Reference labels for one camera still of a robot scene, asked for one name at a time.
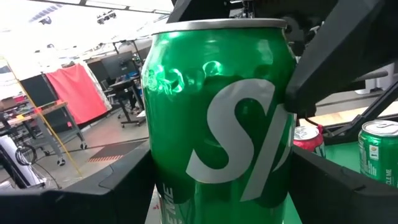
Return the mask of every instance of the black table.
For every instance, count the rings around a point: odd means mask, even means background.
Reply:
[[[125,124],[137,124],[138,126],[140,126],[143,122],[146,121],[145,117],[131,119],[126,107],[123,104],[123,99],[122,99],[122,95],[124,93],[124,90],[128,89],[127,95],[129,97],[129,101],[130,101],[131,106],[134,107],[134,101],[132,99],[132,94],[134,94],[141,111],[145,110],[144,103],[142,101],[142,98],[139,95],[139,90],[137,89],[137,86],[134,83],[135,80],[139,80],[139,79],[140,79],[140,77],[133,77],[133,78],[130,78],[128,80],[117,82],[117,83],[109,86],[109,88],[112,88],[112,90],[116,94],[116,98],[119,101],[120,107],[122,108],[124,115],[126,115],[127,121],[122,121],[121,122],[123,128],[124,128]]]

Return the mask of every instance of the soda can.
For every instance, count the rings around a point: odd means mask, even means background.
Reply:
[[[281,224],[295,59],[280,19],[166,24],[142,71],[162,223]]]
[[[398,123],[369,121],[358,136],[361,173],[398,187]]]
[[[314,152],[322,158],[326,158],[325,143],[323,142],[322,127],[300,126],[294,129],[295,146]]]

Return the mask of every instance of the table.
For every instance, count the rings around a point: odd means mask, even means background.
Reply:
[[[140,79],[140,77],[133,77],[133,78],[130,78],[128,80],[117,82],[117,83],[109,86],[115,92],[116,98],[119,101],[120,107],[122,108],[124,115],[126,115],[127,121],[122,121],[121,122],[122,128],[124,128],[125,124],[134,124],[135,123],[138,126],[140,126],[141,123],[145,122],[145,120],[146,120],[145,117],[131,119],[130,116],[129,116],[129,113],[127,112],[126,107],[123,104],[123,100],[122,100],[122,93],[124,93],[124,90],[131,88],[132,94],[134,94],[134,96],[136,97],[136,100],[138,102],[138,105],[139,105],[141,111],[145,110],[142,98],[140,97],[139,91],[138,91],[138,89],[136,87],[136,84],[134,83],[135,80],[139,80],[139,79]],[[127,93],[127,95],[129,97],[129,101],[130,101],[131,106],[134,106],[132,95],[130,93]]]
[[[85,139],[83,134],[81,133],[78,125],[76,124],[75,120],[73,119],[73,116],[70,114],[68,108],[66,107],[66,105],[68,104],[67,102],[61,102],[61,103],[57,103],[55,105],[55,102],[51,102],[49,104],[40,106],[38,108],[42,109],[42,115],[46,115],[49,114],[55,110],[62,110],[70,119],[72,128],[73,128],[73,132],[70,133],[68,136],[65,136],[64,138],[69,138],[71,135],[77,135],[80,140],[81,140],[81,148],[87,148],[87,145],[85,143]],[[28,130],[29,134],[32,136],[32,138],[35,140],[36,144],[33,144],[35,147],[40,147],[43,145],[46,145],[47,143],[51,146],[51,148],[53,149],[53,151],[56,153],[56,155],[58,156],[58,161],[57,163],[59,165],[63,165],[65,163],[65,160],[63,159],[63,154],[60,150],[60,148],[58,147],[57,144],[57,140],[52,136],[51,132],[48,130],[48,128],[46,127],[44,121],[42,120],[41,116],[39,116],[37,113],[34,114],[29,114],[28,113],[24,113],[21,115],[25,115],[23,118],[14,118],[14,119],[10,119],[8,121],[8,123],[11,126],[17,126],[19,124],[23,124],[25,126],[25,128]],[[39,129],[41,130],[42,134],[43,134],[43,139],[45,140],[42,143],[39,143],[39,138],[37,138],[36,134],[31,130],[31,128],[29,127],[29,125],[26,123],[27,121],[30,120],[35,120],[37,123],[37,126],[39,127]]]

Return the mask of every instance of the computer monitor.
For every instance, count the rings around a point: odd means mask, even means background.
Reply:
[[[132,61],[132,52],[125,52],[113,55],[101,60],[109,77],[115,79],[117,77],[127,75],[131,72],[137,72],[136,65]]]

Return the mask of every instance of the red curtain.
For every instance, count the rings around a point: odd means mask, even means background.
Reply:
[[[68,103],[68,109],[77,124],[106,112],[105,104],[83,66],[77,64],[46,75],[60,100]]]

